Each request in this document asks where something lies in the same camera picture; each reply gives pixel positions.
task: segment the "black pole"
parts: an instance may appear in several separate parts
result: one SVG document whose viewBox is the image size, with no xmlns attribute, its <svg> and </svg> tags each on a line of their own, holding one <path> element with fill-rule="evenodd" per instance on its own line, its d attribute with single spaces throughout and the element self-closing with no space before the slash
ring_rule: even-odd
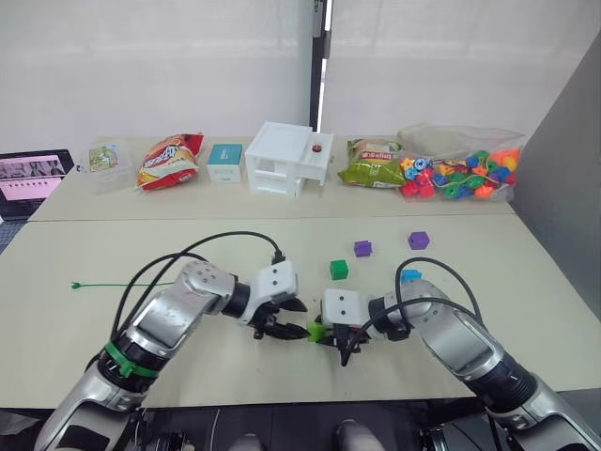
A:
<svg viewBox="0 0 601 451">
<path fill-rule="evenodd" d="M 313 47 L 311 51 L 311 97 L 309 100 L 309 125 L 317 130 L 319 112 L 319 90 L 325 46 L 326 6 L 329 0 L 315 0 L 313 22 Z"/>
</svg>

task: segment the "green string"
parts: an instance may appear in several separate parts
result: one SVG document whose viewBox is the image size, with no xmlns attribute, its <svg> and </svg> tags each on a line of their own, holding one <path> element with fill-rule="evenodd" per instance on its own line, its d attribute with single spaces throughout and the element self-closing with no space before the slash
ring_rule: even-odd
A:
<svg viewBox="0 0 601 451">
<path fill-rule="evenodd" d="M 162 285 L 171 285 L 173 282 L 163 282 L 161 284 L 156 284 L 156 287 L 160 287 Z M 71 288 L 87 288 L 87 287 L 126 287 L 128 284 L 81 284 L 79 282 L 71 282 Z M 133 287 L 148 287 L 150 284 L 133 284 Z"/>
</svg>

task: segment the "chip bag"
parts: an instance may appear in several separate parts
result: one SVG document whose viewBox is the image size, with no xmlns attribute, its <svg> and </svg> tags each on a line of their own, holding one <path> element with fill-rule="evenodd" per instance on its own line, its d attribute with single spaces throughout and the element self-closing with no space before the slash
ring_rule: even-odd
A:
<svg viewBox="0 0 601 451">
<path fill-rule="evenodd" d="M 347 141 L 348 167 L 338 177 L 348 184 L 371 188 L 404 186 L 401 149 L 400 144 L 385 139 Z"/>
<path fill-rule="evenodd" d="M 136 186 L 160 190 L 192 178 L 202 142 L 202 134 L 176 134 L 155 144 L 144 157 Z"/>
</svg>

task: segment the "white curtain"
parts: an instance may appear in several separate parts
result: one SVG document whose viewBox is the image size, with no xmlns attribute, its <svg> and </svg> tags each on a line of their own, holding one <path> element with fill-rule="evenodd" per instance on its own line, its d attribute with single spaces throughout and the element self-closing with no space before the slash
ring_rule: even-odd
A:
<svg viewBox="0 0 601 451">
<path fill-rule="evenodd" d="M 334 0 L 322 130 L 532 134 L 599 31 L 599 0 Z"/>
<path fill-rule="evenodd" d="M 0 151 L 306 125 L 312 13 L 307 0 L 0 0 Z"/>
</svg>

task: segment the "laptop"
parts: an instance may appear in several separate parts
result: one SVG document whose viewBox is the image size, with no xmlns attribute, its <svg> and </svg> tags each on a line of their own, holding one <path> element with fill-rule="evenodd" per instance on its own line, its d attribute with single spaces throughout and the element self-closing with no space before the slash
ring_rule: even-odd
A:
<svg viewBox="0 0 601 451">
<path fill-rule="evenodd" d="M 0 254 L 72 167 L 66 149 L 0 154 Z"/>
</svg>

